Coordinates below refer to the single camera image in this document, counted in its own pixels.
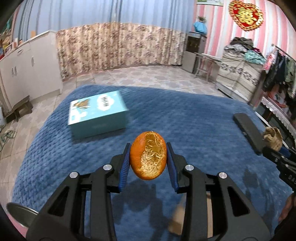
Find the orange peel with pith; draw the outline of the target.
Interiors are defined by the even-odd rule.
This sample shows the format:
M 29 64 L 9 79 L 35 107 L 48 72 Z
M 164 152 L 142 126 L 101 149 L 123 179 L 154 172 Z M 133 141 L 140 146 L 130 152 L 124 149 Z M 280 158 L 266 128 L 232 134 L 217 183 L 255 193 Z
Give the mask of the orange peel with pith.
M 148 131 L 138 135 L 130 148 L 130 165 L 142 180 L 159 177 L 167 164 L 167 146 L 164 138 L 156 132 Z

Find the black flat case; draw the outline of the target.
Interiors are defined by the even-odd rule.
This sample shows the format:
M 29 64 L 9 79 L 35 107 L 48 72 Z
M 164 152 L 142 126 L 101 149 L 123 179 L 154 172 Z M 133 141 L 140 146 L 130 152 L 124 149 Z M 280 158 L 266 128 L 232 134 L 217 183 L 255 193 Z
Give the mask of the black flat case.
M 248 140 L 252 149 L 257 155 L 262 154 L 262 150 L 265 147 L 263 136 L 253 121 L 245 113 L 236 113 L 233 115 L 233 120 L 240 128 L 243 135 Z

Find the lace covered tv stand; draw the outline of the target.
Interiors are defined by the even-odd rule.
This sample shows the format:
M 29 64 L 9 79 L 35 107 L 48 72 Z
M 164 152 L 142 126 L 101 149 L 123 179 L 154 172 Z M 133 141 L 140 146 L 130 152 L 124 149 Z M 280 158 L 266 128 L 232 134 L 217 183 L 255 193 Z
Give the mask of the lace covered tv stand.
M 265 126 L 280 130 L 285 147 L 295 149 L 295 120 L 291 121 L 276 102 L 267 97 L 262 97 L 254 110 Z

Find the blue knitted table cloth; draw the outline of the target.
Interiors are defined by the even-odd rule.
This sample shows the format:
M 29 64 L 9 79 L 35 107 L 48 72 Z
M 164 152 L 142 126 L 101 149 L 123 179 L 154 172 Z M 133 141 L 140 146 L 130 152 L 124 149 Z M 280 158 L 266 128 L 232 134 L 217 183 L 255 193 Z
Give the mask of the blue knitted table cloth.
M 127 127 L 91 138 L 72 138 L 70 103 L 112 91 L 119 91 L 128 107 Z M 201 171 L 227 173 L 274 232 L 292 190 L 280 180 L 273 162 L 255 154 L 234 123 L 236 113 L 247 114 L 264 130 L 250 106 L 226 97 L 142 87 L 78 87 L 52 112 L 27 150 L 12 201 L 39 211 L 71 172 L 94 172 L 121 154 L 140 133 L 154 131 Z

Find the teal tissue box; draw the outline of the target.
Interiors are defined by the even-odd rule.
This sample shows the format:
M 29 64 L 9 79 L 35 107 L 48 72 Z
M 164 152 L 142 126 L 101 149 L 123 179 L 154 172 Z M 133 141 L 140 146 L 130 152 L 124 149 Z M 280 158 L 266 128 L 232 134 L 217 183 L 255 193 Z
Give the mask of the teal tissue box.
M 126 128 L 128 108 L 119 91 L 70 102 L 68 126 L 75 140 Z

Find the pink bowl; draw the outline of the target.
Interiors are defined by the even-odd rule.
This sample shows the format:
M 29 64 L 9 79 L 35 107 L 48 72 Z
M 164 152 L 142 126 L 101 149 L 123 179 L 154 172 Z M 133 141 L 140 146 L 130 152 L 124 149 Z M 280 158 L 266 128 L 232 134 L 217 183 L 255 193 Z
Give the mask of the pink bowl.
M 7 203 L 6 209 L 14 227 L 23 237 L 26 237 L 29 227 L 39 213 L 34 209 L 13 202 Z

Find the clothes rack with garments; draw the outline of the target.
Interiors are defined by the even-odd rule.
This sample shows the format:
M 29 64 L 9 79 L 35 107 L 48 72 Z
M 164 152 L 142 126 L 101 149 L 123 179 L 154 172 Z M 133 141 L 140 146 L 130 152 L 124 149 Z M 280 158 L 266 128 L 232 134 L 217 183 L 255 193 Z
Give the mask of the clothes rack with garments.
M 295 121 L 295 59 L 272 44 L 259 74 L 259 81 L 249 104 L 258 106 L 262 98 L 266 98 L 290 122 Z

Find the small wooden stool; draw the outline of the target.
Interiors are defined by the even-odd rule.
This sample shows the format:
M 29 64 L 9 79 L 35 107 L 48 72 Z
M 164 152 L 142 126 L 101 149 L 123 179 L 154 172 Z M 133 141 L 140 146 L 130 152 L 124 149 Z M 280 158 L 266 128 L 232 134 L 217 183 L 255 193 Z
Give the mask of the small wooden stool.
M 24 99 L 16 103 L 12 110 L 6 114 L 6 122 L 10 123 L 11 121 L 18 122 L 19 119 L 26 115 L 32 113 L 33 105 L 30 102 L 30 96 L 26 96 Z

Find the pile of clothes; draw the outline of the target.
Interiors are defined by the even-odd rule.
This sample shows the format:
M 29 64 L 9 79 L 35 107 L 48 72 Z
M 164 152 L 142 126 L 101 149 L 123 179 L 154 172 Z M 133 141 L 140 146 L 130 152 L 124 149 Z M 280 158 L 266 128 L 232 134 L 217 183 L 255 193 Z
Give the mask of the pile of clothes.
M 266 58 L 259 49 L 254 47 L 252 39 L 235 37 L 224 47 L 224 51 L 233 51 L 238 54 L 243 54 L 245 61 L 252 64 L 263 65 L 266 63 Z

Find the white low cabinet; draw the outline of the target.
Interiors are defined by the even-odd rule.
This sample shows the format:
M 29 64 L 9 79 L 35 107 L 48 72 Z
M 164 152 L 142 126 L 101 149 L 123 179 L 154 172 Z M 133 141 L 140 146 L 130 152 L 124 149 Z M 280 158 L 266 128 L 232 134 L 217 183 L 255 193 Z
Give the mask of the white low cabinet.
M 1 93 L 7 111 L 29 97 L 37 99 L 63 89 L 56 33 L 46 31 L 19 45 L 1 59 Z

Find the water dispenser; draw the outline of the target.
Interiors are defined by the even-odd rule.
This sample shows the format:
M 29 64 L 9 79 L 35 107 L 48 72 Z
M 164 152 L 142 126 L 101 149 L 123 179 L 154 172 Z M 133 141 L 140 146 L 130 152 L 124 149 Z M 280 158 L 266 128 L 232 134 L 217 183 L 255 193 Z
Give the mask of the water dispenser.
M 182 59 L 182 69 L 195 73 L 197 69 L 197 53 L 201 54 L 205 50 L 207 37 L 197 33 L 189 32 L 186 42 L 185 51 Z

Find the floral blue curtain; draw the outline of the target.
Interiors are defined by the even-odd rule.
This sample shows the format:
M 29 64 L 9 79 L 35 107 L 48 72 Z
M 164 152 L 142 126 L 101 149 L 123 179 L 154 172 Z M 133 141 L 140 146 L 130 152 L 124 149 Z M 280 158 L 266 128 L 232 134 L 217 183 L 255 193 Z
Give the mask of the floral blue curtain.
M 62 78 L 138 65 L 180 65 L 193 1 L 24 1 L 13 38 L 56 33 Z

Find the blue covered potted plant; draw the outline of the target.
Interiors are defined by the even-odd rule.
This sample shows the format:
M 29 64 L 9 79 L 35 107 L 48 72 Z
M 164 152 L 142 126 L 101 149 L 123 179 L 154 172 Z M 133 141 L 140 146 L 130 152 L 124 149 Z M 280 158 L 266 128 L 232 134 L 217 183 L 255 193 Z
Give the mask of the blue covered potted plant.
M 207 27 L 206 27 L 206 18 L 204 16 L 198 16 L 198 20 L 193 23 L 195 32 L 206 36 Z

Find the red heart wall decoration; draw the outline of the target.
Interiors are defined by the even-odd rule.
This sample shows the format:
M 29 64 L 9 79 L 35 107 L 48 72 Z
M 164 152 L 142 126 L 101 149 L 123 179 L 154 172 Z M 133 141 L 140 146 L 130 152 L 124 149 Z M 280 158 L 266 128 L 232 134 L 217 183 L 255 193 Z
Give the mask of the red heart wall decoration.
M 234 22 L 245 32 L 259 28 L 264 22 L 262 10 L 255 4 L 231 1 L 228 11 Z

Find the landscape wall poster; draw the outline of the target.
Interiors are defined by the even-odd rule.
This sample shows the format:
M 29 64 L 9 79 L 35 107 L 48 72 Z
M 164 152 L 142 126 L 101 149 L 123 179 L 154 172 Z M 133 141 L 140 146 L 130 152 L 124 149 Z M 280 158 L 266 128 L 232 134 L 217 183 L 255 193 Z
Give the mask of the landscape wall poster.
M 224 6 L 224 0 L 197 0 L 196 3 L 210 6 Z

